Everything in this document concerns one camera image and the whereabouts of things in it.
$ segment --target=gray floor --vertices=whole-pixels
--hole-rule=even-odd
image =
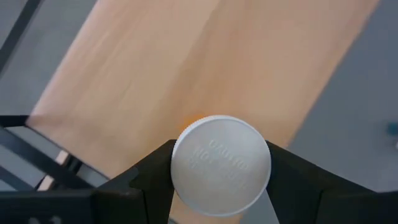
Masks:
[[[0,0],[1,44],[24,2]],[[0,114],[30,114],[94,3],[95,0],[51,0],[42,3],[14,55],[0,74]],[[12,131],[52,158],[56,158],[60,151],[56,145],[29,129],[13,128]],[[0,164],[32,186],[44,176],[41,171],[3,147],[0,147]],[[82,167],[78,175],[93,185],[106,181],[87,166]],[[0,181],[0,190],[12,188]]]
[[[10,29],[7,21],[15,20],[3,6],[18,6],[16,0],[0,2],[1,43]],[[30,113],[94,3],[44,2],[0,80],[0,114]],[[398,189],[398,138],[386,134],[386,124],[398,121],[397,11],[398,1],[381,1],[289,147],[326,170],[380,192]],[[33,144],[45,144],[31,133],[16,131]],[[42,148],[51,156],[58,150],[52,145]],[[7,168],[29,183],[42,175],[21,172],[16,160],[0,149],[0,164],[8,162]],[[96,184],[104,181],[87,170],[83,176]],[[0,183],[0,189],[6,187]],[[241,223],[277,223],[266,194]]]

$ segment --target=metal bar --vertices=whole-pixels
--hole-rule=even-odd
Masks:
[[[32,186],[30,186],[28,183],[24,182],[2,166],[0,166],[0,179],[5,181],[5,183],[9,184],[11,187],[14,187],[16,190],[34,190]]]
[[[0,115],[0,126],[5,128],[25,126],[29,115]]]
[[[14,49],[17,47],[19,39],[21,39],[26,27],[29,25],[30,20],[35,14],[37,8],[40,6],[42,0],[28,0],[19,14],[17,21],[8,34],[6,41],[4,41],[0,49],[0,78],[1,72],[7,65]]]
[[[63,168],[51,158],[31,146],[23,139],[0,127],[0,145],[8,148],[21,158],[29,161],[38,169],[53,177],[58,183],[71,189],[92,188],[92,186],[77,177],[74,173]]]
[[[62,164],[62,166],[69,170],[70,172],[74,173],[75,175],[77,175],[77,173],[80,170],[81,165],[83,165],[83,163],[78,160],[76,157],[69,155],[68,158],[66,159],[65,163]],[[51,190],[62,190],[62,189],[66,189],[65,186],[55,182],[50,186]]]

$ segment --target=orange object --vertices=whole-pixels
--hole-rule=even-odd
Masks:
[[[203,114],[195,114],[192,116],[189,116],[188,119],[185,119],[183,121],[183,124],[180,128],[180,132],[183,132],[185,130],[185,128],[187,128],[189,125],[191,125],[192,123],[194,123],[195,121],[204,118],[206,115]]]

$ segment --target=white bottle cap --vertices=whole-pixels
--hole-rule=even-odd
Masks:
[[[174,145],[174,188],[190,208],[226,217],[249,208],[271,175],[268,146],[252,126],[225,115],[202,118]]]

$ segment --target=wooden board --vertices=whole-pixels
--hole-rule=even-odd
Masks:
[[[110,178],[209,114],[285,147],[376,4],[99,0],[28,124]]]

